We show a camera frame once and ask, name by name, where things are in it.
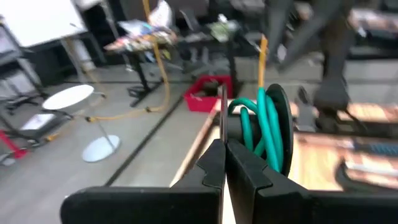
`green wire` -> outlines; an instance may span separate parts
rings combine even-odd
[[[281,172],[284,160],[283,143],[278,113],[274,102],[266,95],[264,88],[259,88],[257,93],[257,104],[247,98],[235,99],[228,107],[228,114],[232,114],[235,107],[239,105],[245,106],[241,108],[241,121],[245,146],[250,151],[254,151],[257,156],[262,156],[265,151],[267,153],[268,164],[277,172]],[[254,147],[253,143],[253,133],[248,109],[257,115],[261,128],[262,138],[256,147]]]

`concrete floor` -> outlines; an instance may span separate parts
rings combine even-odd
[[[256,67],[257,63],[254,61],[238,60],[239,79],[255,80]],[[311,67],[302,62],[284,76],[272,70],[267,71],[266,83],[280,83],[290,100],[293,100],[300,85],[309,92],[316,87],[314,83],[320,79],[319,71],[319,67]],[[351,63],[347,72],[352,100],[397,103],[397,71],[396,61]],[[101,68],[96,74],[102,81],[137,80],[137,76],[134,73],[127,74],[124,67]],[[148,79],[158,80],[159,77],[148,76]],[[190,80],[190,77],[171,73],[170,79]],[[54,93],[73,85],[54,86],[49,88],[49,92]],[[107,89],[108,98],[95,108],[96,115],[109,116],[131,109],[129,103],[132,98],[126,92],[126,87],[130,85],[103,86]],[[171,84],[170,105],[178,100],[188,86],[189,84]],[[240,95],[254,98],[256,84],[244,85]],[[164,88],[160,87],[138,108],[159,105],[163,97]],[[22,121],[26,121],[36,111],[37,108],[26,106],[11,120],[20,126]],[[98,163],[83,162],[81,152],[90,141],[101,136],[101,133],[96,124],[89,124],[78,118],[70,130],[54,142],[36,149],[10,167],[0,167],[0,223],[60,223],[58,213],[63,198],[82,188],[105,184],[164,114],[165,111],[102,122],[108,133],[121,138],[122,144],[115,154]],[[113,185],[168,186],[206,117],[205,113],[189,112],[185,103],[181,103]]]

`wooden workbench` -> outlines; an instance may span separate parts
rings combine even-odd
[[[171,185],[176,183],[188,171],[190,164],[195,162],[213,142],[220,136],[220,128],[213,126],[213,120],[220,111],[220,101],[217,102],[210,112],[207,120],[193,142],[186,158],[177,171]],[[298,115],[297,107],[290,104],[293,115]],[[239,113],[240,107],[237,107],[234,113]],[[349,111],[361,120],[368,121],[398,121],[398,106],[390,105],[382,108],[375,104],[352,104]],[[341,119],[348,119],[344,114],[339,114]],[[301,139],[317,140],[320,144],[308,144]],[[353,154],[349,149],[338,147],[345,144],[348,138],[337,138],[327,135],[299,134],[294,135],[294,153],[289,178],[296,183],[312,190],[341,190],[341,187],[335,181],[335,168],[341,158],[352,161],[357,164],[377,166],[383,169],[398,169],[398,159],[388,159],[386,157],[370,156],[367,154]],[[383,177],[380,175],[365,174],[349,171],[348,175],[353,179],[366,180],[374,184],[380,184],[398,188],[398,180],[392,177]],[[229,197],[228,183],[224,188],[224,207],[223,223],[233,224],[234,215]]]
[[[298,16],[309,20],[313,14],[308,3],[295,3]],[[398,17],[392,13],[385,13],[372,9],[354,8],[348,16],[348,22],[354,29],[384,30],[392,33],[398,32]]]

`wire spool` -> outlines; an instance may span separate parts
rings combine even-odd
[[[245,106],[241,114],[232,114],[239,105]],[[249,115],[246,108],[255,114]],[[237,139],[274,170],[288,176],[293,156],[293,120],[280,85],[272,84],[267,91],[260,88],[257,104],[246,98],[232,101],[228,107],[227,133],[228,138]]]

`red plastic crate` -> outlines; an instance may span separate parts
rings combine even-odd
[[[187,102],[188,109],[190,111],[197,112],[207,112],[209,113],[211,109],[213,109],[217,99],[217,96],[205,96],[205,97],[197,97],[194,96],[195,93],[201,91],[202,86],[205,82],[210,82],[212,80],[216,80],[219,83],[226,84],[228,98],[232,98],[232,81],[229,75],[218,75],[218,76],[209,76],[205,75],[200,77],[192,86],[187,90],[184,94],[184,99]]]

